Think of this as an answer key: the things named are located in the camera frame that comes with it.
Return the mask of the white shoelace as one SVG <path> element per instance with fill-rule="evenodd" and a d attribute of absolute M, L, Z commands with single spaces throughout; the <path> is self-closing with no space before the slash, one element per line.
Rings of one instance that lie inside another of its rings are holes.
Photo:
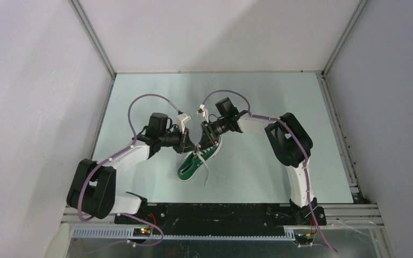
<path fill-rule="evenodd" d="M 191 177 L 193 177 L 196 174 L 196 172 L 199 170 L 199 167 L 205 166 L 206 176 L 205 176 L 204 186 L 206 186 L 206 184 L 209 181 L 209 177 L 210 177 L 210 169 L 207 164 L 207 160 L 215 156 L 217 148 L 218 148 L 217 145 L 214 145 L 207 149 L 200 150 L 200 147 L 198 145 L 197 150 L 192 152 L 192 155 L 194 156 L 194 158 L 192 161 L 193 172 L 192 172 Z"/>

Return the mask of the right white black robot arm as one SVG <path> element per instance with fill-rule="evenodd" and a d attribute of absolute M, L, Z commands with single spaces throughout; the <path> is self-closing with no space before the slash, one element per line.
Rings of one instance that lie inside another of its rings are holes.
<path fill-rule="evenodd" d="M 249 110 L 238 111 L 229 98 L 217 102 L 216 108 L 220 117 L 215 121 L 209 119 L 204 105 L 197 111 L 204 117 L 200 147 L 218 145 L 220 136 L 226 132 L 264 133 L 274 155 L 286 167 L 292 220 L 299 225 L 317 225 L 317 199 L 309 175 L 313 142 L 297 118 L 289 112 L 280 117 L 268 117 Z"/>

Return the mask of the green canvas sneaker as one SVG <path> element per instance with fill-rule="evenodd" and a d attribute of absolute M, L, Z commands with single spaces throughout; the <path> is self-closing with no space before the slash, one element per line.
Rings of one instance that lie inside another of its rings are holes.
<path fill-rule="evenodd" d="M 182 181 L 189 181 L 194 177 L 196 172 L 202 167 L 205 166 L 207 169 L 207 176 L 206 176 L 206 182 L 208 181 L 209 178 L 209 168 L 205 164 L 207 161 L 211 160 L 213 157 L 215 157 L 221 147 L 222 147 L 222 137 L 218 138 L 218 142 L 214 144 L 211 147 L 208 147 L 205 150 L 195 150 L 192 152 L 189 152 L 183 159 L 183 162 L 180 164 L 178 170 L 177 170 L 177 176 L 180 180 Z"/>

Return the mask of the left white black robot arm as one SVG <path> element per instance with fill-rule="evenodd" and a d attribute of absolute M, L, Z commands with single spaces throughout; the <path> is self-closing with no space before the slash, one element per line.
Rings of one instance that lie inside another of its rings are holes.
<path fill-rule="evenodd" d="M 148 124 L 124 149 L 102 162 L 81 160 L 67 195 L 67 205 L 77 209 L 82 221 L 87 221 L 84 214 L 103 219 L 110 214 L 127 213 L 134 223 L 144 223 L 148 208 L 142 203 L 146 199 L 131 192 L 118 193 L 117 179 L 162 147 L 171 147 L 178 153 L 192 150 L 194 144 L 186 127 L 190 120 L 191 116 L 183 112 L 172 120 L 166 114 L 153 113 Z"/>

